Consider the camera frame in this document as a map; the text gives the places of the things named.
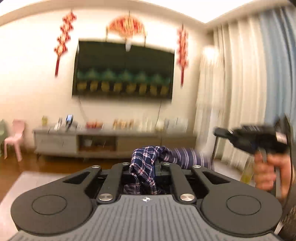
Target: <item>chair leg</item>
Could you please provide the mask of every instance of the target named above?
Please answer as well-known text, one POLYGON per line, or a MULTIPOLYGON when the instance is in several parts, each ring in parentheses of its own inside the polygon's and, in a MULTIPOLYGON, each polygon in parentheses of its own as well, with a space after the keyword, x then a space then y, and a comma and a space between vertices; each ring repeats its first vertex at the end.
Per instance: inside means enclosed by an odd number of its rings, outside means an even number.
POLYGON ((4 159, 7 158, 7 143, 4 142, 4 159))
POLYGON ((20 151, 20 145, 18 143, 15 143, 15 154, 17 155, 17 161, 21 161, 22 153, 20 151))

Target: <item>finger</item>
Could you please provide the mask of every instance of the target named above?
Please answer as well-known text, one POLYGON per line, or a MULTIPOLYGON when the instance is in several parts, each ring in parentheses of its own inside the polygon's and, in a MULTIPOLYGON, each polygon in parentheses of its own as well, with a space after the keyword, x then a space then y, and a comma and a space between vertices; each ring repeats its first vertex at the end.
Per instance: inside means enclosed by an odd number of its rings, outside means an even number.
POLYGON ((268 154, 267 155, 267 162, 277 167, 281 167, 290 163, 289 155, 285 154, 268 154))
POLYGON ((264 190, 264 191, 269 191, 273 188, 274 182, 263 182, 263 183, 258 183, 256 184, 256 188, 264 190))
POLYGON ((256 163, 253 167, 254 173, 274 173, 274 166, 267 163, 256 163))
POLYGON ((255 153, 254 161, 255 161, 255 163, 263 162, 263 157, 262 157, 261 152, 258 151, 255 153))
POLYGON ((254 176, 255 183, 270 182, 276 179, 275 173, 264 173, 254 176))

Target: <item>wall-mounted tv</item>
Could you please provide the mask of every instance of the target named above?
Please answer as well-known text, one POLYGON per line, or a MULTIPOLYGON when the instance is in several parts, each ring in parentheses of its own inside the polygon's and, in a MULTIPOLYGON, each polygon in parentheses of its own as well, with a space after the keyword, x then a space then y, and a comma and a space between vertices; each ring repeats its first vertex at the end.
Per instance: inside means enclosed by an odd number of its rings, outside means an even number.
POLYGON ((171 99, 174 53, 125 44, 79 41, 73 95, 171 99))

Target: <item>plastic chair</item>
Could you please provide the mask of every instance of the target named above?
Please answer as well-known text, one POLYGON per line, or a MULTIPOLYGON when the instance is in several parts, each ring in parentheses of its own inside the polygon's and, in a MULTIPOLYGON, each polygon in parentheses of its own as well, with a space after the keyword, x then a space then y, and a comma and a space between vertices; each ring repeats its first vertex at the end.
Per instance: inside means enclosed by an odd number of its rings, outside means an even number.
POLYGON ((12 128, 15 132, 14 136, 7 137, 4 140, 4 159, 7 158, 7 144, 14 145, 15 154, 17 156, 17 160, 22 160, 22 154, 20 151, 20 144, 23 142, 23 132, 25 129, 25 122, 23 120, 13 120, 12 128))
POLYGON ((0 156, 1 156, 1 144, 8 137, 7 128, 4 120, 0 121, 0 156))

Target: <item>fan-shaped decoration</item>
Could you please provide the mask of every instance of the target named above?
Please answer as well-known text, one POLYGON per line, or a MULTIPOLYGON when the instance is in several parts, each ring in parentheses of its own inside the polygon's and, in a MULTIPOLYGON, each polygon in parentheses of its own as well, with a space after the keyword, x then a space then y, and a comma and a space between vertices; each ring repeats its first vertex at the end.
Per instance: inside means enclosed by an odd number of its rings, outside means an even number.
POLYGON ((63 26, 60 27, 62 34, 57 38, 59 45, 54 48, 54 51, 57 54, 57 64, 56 64, 56 71, 55 77, 57 77, 57 73, 59 71, 59 59, 61 55, 66 52, 68 49, 66 47, 66 41, 70 40, 69 31, 73 29, 71 22, 76 19, 76 16, 73 14, 72 10, 69 14, 63 17, 63 26))
POLYGON ((135 17, 132 17, 130 14, 127 16, 121 16, 114 19, 107 27, 106 27, 106 41, 108 37, 108 33, 116 33, 127 40, 132 36, 144 36, 144 46, 146 46, 146 32, 143 23, 141 23, 135 17))
POLYGON ((179 35, 179 59, 178 59, 178 64, 181 66, 181 87, 183 86, 184 83, 184 71, 185 68, 188 67, 188 61, 187 61, 187 38, 188 38, 188 33, 184 29, 184 26, 182 24, 182 28, 178 30, 178 35, 179 35))

